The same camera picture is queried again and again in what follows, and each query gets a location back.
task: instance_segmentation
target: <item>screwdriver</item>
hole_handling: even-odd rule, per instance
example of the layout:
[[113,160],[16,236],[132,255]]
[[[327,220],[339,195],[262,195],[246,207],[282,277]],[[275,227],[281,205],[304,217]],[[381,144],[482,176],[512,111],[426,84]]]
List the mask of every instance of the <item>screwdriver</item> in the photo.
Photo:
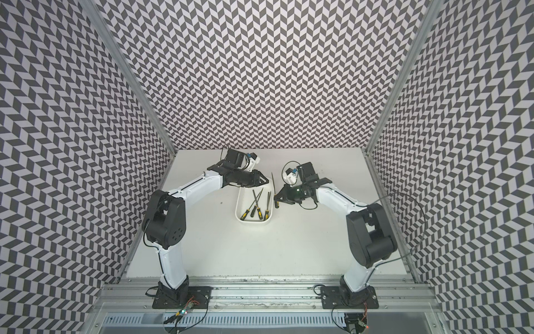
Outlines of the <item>screwdriver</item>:
[[[260,197],[262,196],[262,192],[263,192],[263,189],[262,191],[260,191],[260,194],[258,195],[257,199],[259,200]],[[256,193],[254,192],[254,190],[252,190],[252,194],[254,195],[254,199],[256,199]],[[256,212],[256,208],[257,206],[255,206],[253,209],[252,209],[252,212],[250,213],[250,217],[254,217],[254,213]]]
[[260,210],[260,205],[258,204],[258,200],[256,199],[256,197],[254,197],[254,200],[256,201],[256,210],[258,210],[258,217],[260,218],[260,220],[263,220],[263,215],[262,215],[262,212]]
[[252,204],[248,207],[248,209],[245,211],[245,213],[243,213],[243,216],[241,216],[241,220],[245,220],[245,218],[247,217],[247,214],[250,212],[250,208],[254,205],[254,202],[252,202]]
[[[271,172],[271,178],[272,178],[272,188],[274,190],[274,194],[276,195],[276,188],[274,187],[274,176],[272,175],[272,172]],[[276,201],[276,200],[274,200],[274,207],[275,208],[279,208],[280,207],[278,201]]]
[[267,218],[269,218],[269,201],[271,200],[271,192],[269,191],[269,193],[267,194],[267,209],[265,209],[265,217],[263,218],[263,220],[267,220]]
[[245,218],[247,217],[247,214],[250,212],[250,208],[254,205],[255,202],[256,202],[256,197],[254,197],[254,201],[248,207],[248,210],[246,210],[245,213],[243,213],[243,216],[241,216],[241,218],[240,218],[241,220],[245,220]]

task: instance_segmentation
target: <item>metal rod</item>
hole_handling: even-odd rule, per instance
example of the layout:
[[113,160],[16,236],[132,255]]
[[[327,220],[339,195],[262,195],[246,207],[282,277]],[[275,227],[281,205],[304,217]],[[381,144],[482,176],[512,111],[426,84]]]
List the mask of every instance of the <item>metal rod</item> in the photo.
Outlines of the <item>metal rod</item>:
[[97,31],[98,37],[100,37],[107,51],[111,55],[111,58],[117,64],[117,67],[119,68],[120,72],[124,76],[124,79],[130,86],[131,90],[133,91],[133,94],[137,97],[139,104],[141,105],[146,116],[151,121],[152,125],[154,126],[156,133],[159,134],[161,140],[163,141],[165,146],[167,146],[168,150],[172,153],[176,153],[176,149],[174,148],[174,143],[172,142],[167,131],[161,124],[161,121],[159,117],[156,115],[156,112],[154,111],[152,104],[146,97],[144,90],[141,88],[141,85],[137,81],[137,78],[135,77],[130,65],[126,61],[126,57],[124,56],[123,52],[119,49],[119,46],[117,45],[115,38],[109,32],[108,26],[104,22],[104,19],[102,18],[100,14],[100,11],[96,8],[92,0],[80,0],[79,3],[82,9],[84,10],[85,14],[88,16],[89,20],[91,21],[93,27]]
[[380,136],[382,136],[382,132],[388,123],[389,117],[393,112],[393,108],[397,104],[397,99],[401,94],[404,85],[410,76],[410,73],[412,72],[415,61],[419,57],[419,53],[425,44],[428,34],[432,31],[434,21],[436,20],[443,3],[444,0],[430,0],[427,12],[423,17],[421,26],[419,29],[417,29],[413,43],[408,50],[408,54],[406,55],[406,59],[404,60],[402,67],[400,68],[399,75],[393,84],[391,94],[386,101],[384,110],[382,110],[380,113],[380,117],[378,118],[378,122],[376,123],[373,133],[371,134],[371,138],[369,138],[369,143],[365,148],[365,152],[373,152],[376,143],[380,139]]

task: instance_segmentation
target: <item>wire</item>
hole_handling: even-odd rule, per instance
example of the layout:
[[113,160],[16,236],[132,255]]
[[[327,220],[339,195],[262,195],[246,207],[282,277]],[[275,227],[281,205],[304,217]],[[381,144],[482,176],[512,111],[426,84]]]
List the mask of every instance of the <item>wire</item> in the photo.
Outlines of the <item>wire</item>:
[[356,206],[360,206],[360,205],[355,204],[353,201],[350,200],[350,198],[348,198],[347,196],[343,195],[342,193],[340,193],[339,191],[337,191],[337,190],[335,190],[335,189],[332,189],[332,188],[330,188],[330,187],[323,187],[323,186],[320,186],[319,188],[326,188],[326,189],[330,189],[330,190],[332,190],[332,191],[335,191],[336,193],[338,193],[340,196],[342,196],[342,197],[343,197],[344,199],[346,199],[347,201],[351,202],[352,204],[354,204],[354,205],[356,205]]
[[151,297],[151,298],[156,298],[156,295],[155,294],[151,294],[151,293],[148,293],[150,290],[154,290],[154,289],[157,289],[159,288],[159,285],[156,285],[156,286],[152,286],[148,289],[146,289],[146,292],[145,292],[145,296],[147,297]]
[[379,264],[377,264],[376,266],[374,266],[374,270],[373,272],[367,277],[367,280],[365,281],[365,284],[367,284],[369,282],[369,280],[371,279],[371,276],[373,276],[375,270],[381,266],[381,265],[385,265],[387,263],[390,263],[390,262],[393,262],[393,261],[397,261],[397,260],[400,260],[400,259],[404,259],[404,258],[407,258],[409,257],[410,255],[413,254],[413,251],[419,247],[421,245],[421,243],[423,242],[423,240],[425,240],[425,234],[427,233],[428,231],[428,220],[427,220],[427,216],[425,215],[425,208],[423,208],[423,206],[421,205],[420,202],[417,201],[417,198],[414,196],[414,195],[410,195],[410,194],[407,194],[405,192],[400,192],[400,191],[395,191],[395,192],[392,192],[390,194],[387,194],[386,196],[384,197],[380,197],[379,199],[377,199],[376,201],[372,202],[371,204],[374,204],[376,202],[378,202],[380,199],[382,198],[385,198],[385,197],[388,197],[389,195],[394,195],[394,194],[401,194],[401,195],[405,195],[405,196],[409,196],[411,198],[413,198],[415,200],[415,202],[417,203],[417,205],[419,205],[419,208],[421,209],[421,215],[423,216],[423,219],[425,220],[425,229],[424,229],[424,232],[421,236],[421,239],[419,240],[419,242],[415,245],[415,247],[411,248],[410,251],[407,253],[407,254],[404,254],[402,255],[401,257],[398,257],[396,259],[393,259],[393,260],[388,260],[388,261],[385,261],[385,262],[381,262]]
[[296,185],[296,184],[297,184],[297,181],[295,181],[295,183],[291,184],[291,183],[287,183],[286,180],[284,180],[284,169],[285,169],[286,166],[289,165],[291,162],[296,163],[298,166],[301,165],[300,162],[295,161],[295,160],[288,161],[288,162],[282,167],[282,173],[280,173],[280,175],[282,176],[282,181],[283,181],[285,184]]
[[198,325],[199,323],[201,323],[202,321],[204,321],[204,319],[206,318],[206,315],[208,315],[209,299],[208,299],[206,296],[204,296],[203,293],[201,293],[201,295],[202,295],[202,296],[204,297],[204,299],[206,300],[206,313],[204,313],[204,316],[202,317],[202,319],[200,319],[199,322],[197,322],[196,324],[194,324],[194,325],[192,325],[192,326],[189,326],[189,327],[185,328],[184,330],[181,330],[179,333],[185,332],[186,330],[195,327],[196,325]]
[[330,311],[330,317],[332,318],[332,322],[337,326],[337,328],[339,328],[339,329],[341,329],[341,330],[343,330],[343,331],[345,331],[345,332],[349,332],[349,331],[346,330],[345,328],[339,326],[339,325],[337,324],[337,322],[334,320],[334,310],[335,310],[336,308],[338,308],[338,307],[341,307],[341,306],[342,306],[342,305],[334,305],[334,307],[332,307],[332,311]]
[[301,206],[301,208],[303,208],[304,210],[315,210],[319,205],[317,204],[316,201],[313,201],[315,203],[315,207],[313,208],[307,208],[307,207],[303,207],[301,203],[299,203],[299,205]]
[[370,297],[369,290],[368,290],[368,289],[365,289],[365,291],[367,292],[365,298],[362,298],[361,302],[359,302],[357,305],[347,305],[347,304],[343,303],[343,305],[334,305],[334,307],[332,307],[332,311],[330,311],[330,317],[332,318],[332,322],[333,322],[339,329],[341,329],[341,330],[343,330],[343,331],[345,331],[345,332],[347,332],[347,333],[352,333],[352,330],[351,330],[351,331],[348,330],[348,326],[347,326],[347,328],[343,328],[343,327],[339,326],[339,325],[337,324],[337,322],[334,320],[334,310],[335,310],[336,308],[338,308],[338,307],[345,306],[345,307],[348,307],[348,308],[355,308],[355,307],[359,307],[361,304],[364,304],[364,305],[365,305],[365,312],[364,312],[364,316],[362,317],[362,321],[363,321],[363,319],[365,319],[365,317],[367,316],[367,303],[366,303],[365,301]]
[[238,169],[245,170],[248,168],[248,166],[250,166],[250,158],[247,155],[245,155],[245,161],[247,161],[247,165],[243,168],[238,168]]
[[155,249],[158,249],[156,246],[148,245],[148,244],[146,243],[145,237],[146,237],[146,232],[143,232],[143,243],[145,244],[145,246],[147,246],[147,247],[152,247],[152,248],[155,248]]
[[163,265],[161,264],[160,252],[158,252],[158,260],[160,260],[160,268],[161,268],[161,273],[163,274],[163,279],[165,280],[165,283],[167,283],[167,286],[172,289],[172,287],[169,284],[169,281],[167,280],[167,277],[165,276],[165,272],[163,271]]
[[313,286],[313,288],[312,288],[312,289],[313,289],[313,292],[314,292],[316,295],[320,296],[321,294],[320,294],[320,293],[317,293],[317,291],[315,291],[315,288],[318,287],[318,286],[326,286],[326,285],[324,285],[324,284],[316,284],[316,285]]

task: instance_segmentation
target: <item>black mounting plate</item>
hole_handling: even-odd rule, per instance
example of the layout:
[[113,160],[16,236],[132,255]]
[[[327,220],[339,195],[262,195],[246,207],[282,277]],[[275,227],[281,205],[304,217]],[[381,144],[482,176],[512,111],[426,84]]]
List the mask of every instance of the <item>black mounting plate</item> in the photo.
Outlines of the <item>black mounting plate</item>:
[[[195,306],[195,309],[206,309],[207,302],[211,298],[211,291],[213,288],[211,286],[190,286],[187,289],[187,299],[195,297],[194,300],[198,301],[200,304]],[[180,310],[184,305],[179,305],[170,298],[168,298],[160,289],[156,292],[156,297],[152,303],[152,308],[154,309],[176,309]]]
[[[366,290],[362,290],[361,293],[363,296],[367,295],[367,309],[377,309],[378,308],[378,298],[376,297],[376,292],[372,286],[367,287]],[[343,305],[341,300],[341,293],[339,292],[339,286],[321,286],[321,302],[323,304],[323,309],[333,309],[335,308],[354,308],[354,309],[365,309],[365,305],[362,302],[355,307],[347,307]]]

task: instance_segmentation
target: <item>vent slot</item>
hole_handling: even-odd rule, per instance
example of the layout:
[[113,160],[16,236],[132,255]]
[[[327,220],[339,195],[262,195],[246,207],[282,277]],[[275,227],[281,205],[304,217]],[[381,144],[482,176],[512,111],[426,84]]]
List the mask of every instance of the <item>vent slot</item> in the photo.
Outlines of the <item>vent slot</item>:
[[[173,313],[165,313],[166,320]],[[178,322],[180,327],[189,327],[204,317],[203,312],[186,315]],[[344,313],[334,313],[334,320],[341,327],[345,327]],[[109,327],[161,327],[161,313],[108,313],[103,326]],[[210,313],[198,324],[205,328],[287,328],[287,327],[336,327],[330,317],[330,311],[325,312],[217,312]]]

